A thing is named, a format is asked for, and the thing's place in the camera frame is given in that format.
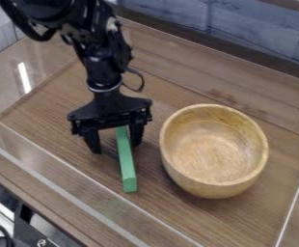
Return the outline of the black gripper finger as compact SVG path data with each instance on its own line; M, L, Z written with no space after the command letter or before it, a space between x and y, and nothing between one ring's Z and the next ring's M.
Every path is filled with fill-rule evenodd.
M99 131L96 129L87 129L83 133L83 137L92 153L101 154Z
M135 123L129 126L131 145L133 147L140 145L143 133L144 133L144 125L142 123Z

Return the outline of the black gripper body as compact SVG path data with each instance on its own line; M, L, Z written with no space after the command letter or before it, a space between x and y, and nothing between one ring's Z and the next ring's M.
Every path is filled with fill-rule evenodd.
M81 135L84 126L107 129L147 124L152 120L151 106L151 99L125 96L119 90L95 93L93 100L67 115L71 132Z

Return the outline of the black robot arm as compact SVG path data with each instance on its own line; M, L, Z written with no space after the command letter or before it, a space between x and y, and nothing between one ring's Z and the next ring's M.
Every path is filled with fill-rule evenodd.
M100 153L99 131L127 126L131 143L142 143L144 126L152 121L152 100L125 96L123 74L129 68L132 48L121 22L104 0L0 0L0 8L23 33L35 41L59 35L73 47L87 72L93 100L67 115L71 132Z

